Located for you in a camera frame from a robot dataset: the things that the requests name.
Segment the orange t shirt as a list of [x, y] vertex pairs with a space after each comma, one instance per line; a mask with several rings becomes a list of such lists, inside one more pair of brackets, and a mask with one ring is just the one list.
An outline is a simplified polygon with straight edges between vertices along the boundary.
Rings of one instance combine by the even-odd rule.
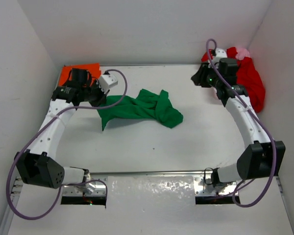
[[90, 87], [100, 75], [99, 63], [64, 66], [57, 85], [66, 86], [69, 81], [76, 81], [83, 87]]

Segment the green t shirt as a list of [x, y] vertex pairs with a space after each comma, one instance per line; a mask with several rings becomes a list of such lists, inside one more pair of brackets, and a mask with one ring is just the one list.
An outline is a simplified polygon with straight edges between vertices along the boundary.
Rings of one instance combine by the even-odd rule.
[[169, 99], [169, 93], [161, 90], [155, 94], [141, 89], [136, 98], [125, 96], [119, 104], [108, 109], [98, 110], [102, 130], [115, 118], [121, 119], [153, 119], [161, 125], [174, 128], [183, 122], [183, 115], [175, 109]]

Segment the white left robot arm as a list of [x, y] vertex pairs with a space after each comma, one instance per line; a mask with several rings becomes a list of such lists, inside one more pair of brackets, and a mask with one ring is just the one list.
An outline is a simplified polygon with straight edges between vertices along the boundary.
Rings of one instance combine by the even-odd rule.
[[59, 188], [86, 181], [86, 169], [62, 166], [56, 161], [57, 148], [80, 104], [88, 102], [91, 107], [104, 104], [108, 92], [117, 84], [117, 78], [109, 72], [95, 78], [89, 70], [71, 69], [67, 80], [53, 91], [38, 133], [16, 154], [13, 166], [25, 184]]

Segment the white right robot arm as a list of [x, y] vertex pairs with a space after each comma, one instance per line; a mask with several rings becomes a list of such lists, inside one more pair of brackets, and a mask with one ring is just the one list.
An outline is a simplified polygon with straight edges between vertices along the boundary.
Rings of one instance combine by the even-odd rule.
[[191, 80], [196, 86], [215, 88], [218, 99], [233, 117], [244, 141], [245, 150], [237, 162], [214, 168], [211, 185], [219, 186], [240, 180], [278, 176], [286, 147], [282, 141], [272, 143], [252, 108], [246, 88], [237, 83], [235, 59], [221, 58], [216, 70], [203, 62]]

